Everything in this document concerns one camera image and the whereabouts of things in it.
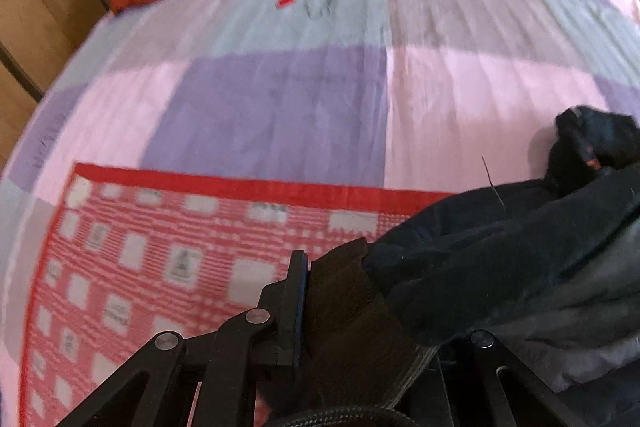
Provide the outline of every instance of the screw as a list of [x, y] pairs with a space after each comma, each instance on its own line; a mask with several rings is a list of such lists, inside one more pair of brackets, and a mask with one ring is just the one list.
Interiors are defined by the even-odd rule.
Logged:
[[271, 317], [271, 315], [265, 309], [254, 308], [253, 310], [247, 311], [244, 317], [246, 318], [247, 322], [251, 324], [264, 324], [269, 320], [269, 317]]
[[489, 331], [478, 330], [471, 333], [471, 342], [476, 347], [486, 349], [494, 345], [494, 336]]
[[168, 351], [178, 345], [178, 337], [175, 333], [161, 333], [156, 337], [154, 344], [156, 344], [158, 349]]

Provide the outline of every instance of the black metal mount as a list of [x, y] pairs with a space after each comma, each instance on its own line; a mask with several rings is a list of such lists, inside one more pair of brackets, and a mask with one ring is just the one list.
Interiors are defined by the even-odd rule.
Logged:
[[442, 348], [401, 408], [422, 426], [587, 427], [529, 367], [483, 330]]
[[256, 383], [292, 379], [300, 366], [307, 271], [296, 250], [257, 308], [198, 337], [158, 333], [58, 427], [251, 427]]
[[[252, 427], [256, 384], [300, 368], [307, 270], [296, 250], [257, 308], [199, 337], [158, 333], [58, 427]], [[398, 409], [424, 427], [586, 427], [487, 331], [441, 348]]]

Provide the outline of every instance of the black bracket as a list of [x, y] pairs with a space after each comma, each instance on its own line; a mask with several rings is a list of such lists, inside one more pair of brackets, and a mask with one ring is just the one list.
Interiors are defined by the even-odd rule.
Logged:
[[488, 331], [474, 331], [470, 337], [474, 359], [480, 371], [486, 399], [494, 424], [498, 427], [518, 427], [532, 420], [534, 425], [587, 427], [549, 389], [522, 360]]
[[158, 333], [58, 427], [183, 427], [190, 418], [192, 427], [250, 427], [256, 382], [292, 379], [300, 367], [307, 270], [296, 250], [257, 308], [198, 337]]

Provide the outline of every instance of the checkered bedsheet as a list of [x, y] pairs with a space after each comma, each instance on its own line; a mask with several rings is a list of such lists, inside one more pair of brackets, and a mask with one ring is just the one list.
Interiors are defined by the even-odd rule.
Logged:
[[558, 112], [640, 116], [636, 17], [635, 0], [161, 0], [105, 18], [0, 182], [3, 427], [76, 161], [444, 192], [486, 185], [482, 158], [496, 184], [540, 176]]
[[[57, 425], [156, 333], [208, 333], [254, 307], [292, 250], [373, 241], [443, 197], [77, 165], [32, 285], [24, 424]], [[257, 426], [266, 414], [258, 399]]]

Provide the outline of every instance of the printed pattern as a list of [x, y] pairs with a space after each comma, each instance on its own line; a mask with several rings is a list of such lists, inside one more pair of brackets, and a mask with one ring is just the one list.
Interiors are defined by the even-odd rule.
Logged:
[[[268, 201], [244, 199], [241, 187], [237, 198], [219, 198], [216, 184], [228, 193], [233, 181], [204, 180], [207, 195], [190, 194], [132, 186], [127, 171], [82, 168], [33, 285], [22, 414], [34, 427], [54, 426], [159, 331], [199, 335], [254, 307], [263, 286], [286, 277], [292, 250], [313, 260], [357, 237], [372, 241], [416, 205], [408, 193], [405, 214], [382, 212], [384, 204], [348, 210], [357, 189], [344, 208], [287, 204], [295, 185], [281, 185]], [[122, 183], [94, 181], [96, 171]], [[391, 194], [381, 190], [378, 199]], [[257, 423], [265, 413], [258, 407]]]

